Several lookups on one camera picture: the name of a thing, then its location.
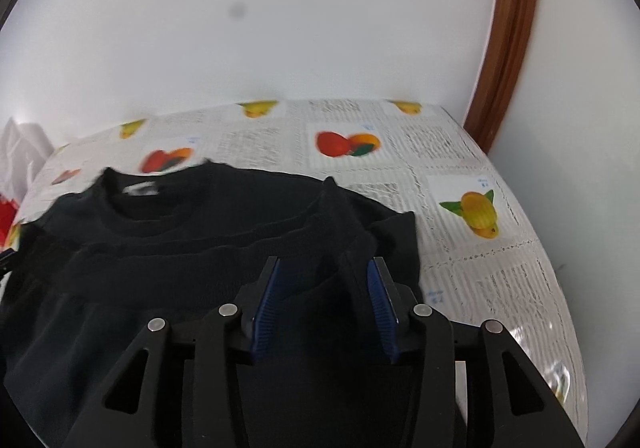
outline fruit print tablecloth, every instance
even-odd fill
[[[495,168],[439,107],[271,100],[130,121],[59,149],[17,222],[38,217],[65,192],[85,189],[104,167],[157,175],[206,157],[241,168],[332,175],[395,210],[414,211],[426,301],[453,320],[503,322],[585,439],[582,359],[554,270]]]

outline wall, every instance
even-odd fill
[[[260,98],[385,97],[462,121],[493,0],[18,0],[0,32],[0,119],[55,143]]]
[[[640,397],[640,10],[539,0],[524,68],[490,153],[540,235],[575,323],[588,446]]]

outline orange fruit print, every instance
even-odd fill
[[[380,139],[373,134],[354,134],[345,138],[338,133],[324,131],[316,135],[316,148],[329,157],[361,156],[380,148]]]
[[[148,154],[140,164],[140,172],[162,172],[168,170],[175,165],[180,165],[185,159],[189,159],[193,154],[193,149],[190,147],[184,147],[181,149],[175,149],[175,151],[153,151]]]

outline silver screw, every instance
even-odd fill
[[[498,322],[498,320],[488,320],[485,324],[484,327],[486,327],[486,329],[490,332],[490,333],[494,333],[494,334],[498,334],[502,332],[502,324],[500,322]]]
[[[153,318],[149,320],[149,323],[146,324],[146,328],[151,332],[156,332],[161,330],[166,325],[166,322],[162,318]]]
[[[222,316],[233,316],[238,312],[238,307],[232,303],[225,303],[220,306],[218,312],[222,314]]]
[[[425,303],[418,303],[414,305],[414,313],[418,316],[431,316],[433,309]]]

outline triangular cutout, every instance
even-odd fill
[[[509,401],[513,415],[541,412],[545,408],[542,398],[540,398],[533,384],[531,384],[529,378],[527,378],[510,352],[502,354],[502,363],[507,377]]]
[[[135,414],[140,402],[140,390],[145,376],[148,351],[142,349],[131,359],[127,368],[118,377],[116,384],[107,393],[104,406],[125,414]]]

